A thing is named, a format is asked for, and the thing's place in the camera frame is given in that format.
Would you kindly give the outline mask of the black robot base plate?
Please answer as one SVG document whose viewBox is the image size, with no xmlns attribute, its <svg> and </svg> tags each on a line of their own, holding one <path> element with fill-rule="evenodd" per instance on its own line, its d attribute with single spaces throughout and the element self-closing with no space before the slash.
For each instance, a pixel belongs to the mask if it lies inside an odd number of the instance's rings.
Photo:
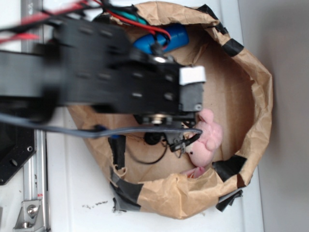
<svg viewBox="0 0 309 232">
<path fill-rule="evenodd" d="M 0 184 L 6 185 L 35 151 L 35 130 L 1 123 Z"/>
</svg>

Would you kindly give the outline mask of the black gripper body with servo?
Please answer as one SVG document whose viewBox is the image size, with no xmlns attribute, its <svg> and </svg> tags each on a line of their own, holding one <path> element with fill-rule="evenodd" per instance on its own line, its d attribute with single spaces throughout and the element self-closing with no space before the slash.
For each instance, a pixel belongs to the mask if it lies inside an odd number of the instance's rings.
<svg viewBox="0 0 309 232">
<path fill-rule="evenodd" d="M 159 131 L 146 132 L 144 140 L 148 145 L 165 141 L 171 151 L 184 151 L 197 141 L 203 132 L 196 132 L 196 113 L 202 110 L 203 85 L 206 82 L 202 66 L 180 68 L 179 112 L 134 115 L 139 124 L 153 124 Z"/>
</svg>

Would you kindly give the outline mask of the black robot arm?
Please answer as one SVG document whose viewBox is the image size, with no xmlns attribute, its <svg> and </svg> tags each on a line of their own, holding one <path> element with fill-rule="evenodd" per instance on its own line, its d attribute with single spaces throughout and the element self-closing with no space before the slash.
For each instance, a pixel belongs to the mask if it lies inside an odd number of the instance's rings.
<svg viewBox="0 0 309 232">
<path fill-rule="evenodd" d="M 66 17 L 48 20 L 50 43 L 35 54 L 1 51 L 0 120 L 24 128 L 98 138 L 146 132 L 164 135 L 172 151 L 202 134 L 202 67 L 185 67 L 164 55 L 135 48 L 124 30 L 111 24 Z M 109 130 L 70 130 L 47 126 L 55 108 L 86 105 L 103 114 L 137 116 L 138 125 Z"/>
</svg>

